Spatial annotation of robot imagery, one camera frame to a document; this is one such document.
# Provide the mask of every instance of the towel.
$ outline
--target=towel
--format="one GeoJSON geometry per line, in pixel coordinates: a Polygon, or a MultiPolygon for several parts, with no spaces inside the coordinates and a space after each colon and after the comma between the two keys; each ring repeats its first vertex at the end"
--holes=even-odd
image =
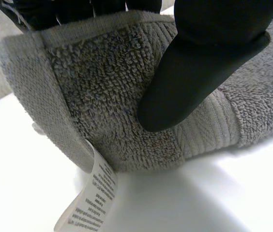
{"type": "Polygon", "coordinates": [[[0,65],[32,119],[86,172],[93,154],[85,139],[127,172],[172,169],[272,134],[273,22],[271,44],[186,120],[157,133],[141,127],[137,105],[176,33],[171,16],[121,12],[7,37],[0,65]]]}

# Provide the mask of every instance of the white label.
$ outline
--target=white label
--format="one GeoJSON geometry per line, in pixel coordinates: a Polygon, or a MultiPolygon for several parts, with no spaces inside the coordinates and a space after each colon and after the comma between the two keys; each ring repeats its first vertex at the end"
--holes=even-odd
{"type": "Polygon", "coordinates": [[[94,164],[87,185],[63,212],[55,232],[97,232],[102,228],[117,191],[117,176],[91,145],[94,164]]]}

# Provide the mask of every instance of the terry cloth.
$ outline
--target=terry cloth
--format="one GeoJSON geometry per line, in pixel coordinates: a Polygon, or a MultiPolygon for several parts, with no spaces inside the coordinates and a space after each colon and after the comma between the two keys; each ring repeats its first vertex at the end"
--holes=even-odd
{"type": "Polygon", "coordinates": [[[165,170],[273,133],[273,22],[268,31],[262,53],[186,120],[157,133],[145,131],[136,112],[177,33],[170,16],[128,11],[7,37],[0,63],[25,110],[84,171],[93,164],[85,139],[116,171],[165,170]]]}

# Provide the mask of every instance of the white table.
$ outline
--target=white table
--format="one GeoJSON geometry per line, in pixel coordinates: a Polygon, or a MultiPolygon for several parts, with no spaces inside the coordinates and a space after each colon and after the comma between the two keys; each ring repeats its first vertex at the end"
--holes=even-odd
{"type": "MultiPolygon", "coordinates": [[[[13,95],[0,100],[0,232],[51,232],[88,177],[13,95]]],[[[273,232],[273,137],[156,174],[119,174],[105,232],[273,232]]]]}

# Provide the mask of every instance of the care label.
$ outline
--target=care label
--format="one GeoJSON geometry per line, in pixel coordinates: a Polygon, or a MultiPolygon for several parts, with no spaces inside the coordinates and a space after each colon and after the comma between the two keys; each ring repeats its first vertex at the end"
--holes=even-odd
{"type": "Polygon", "coordinates": [[[117,176],[91,145],[94,164],[87,185],[63,212],[55,232],[97,232],[102,228],[117,191],[117,176]]]}

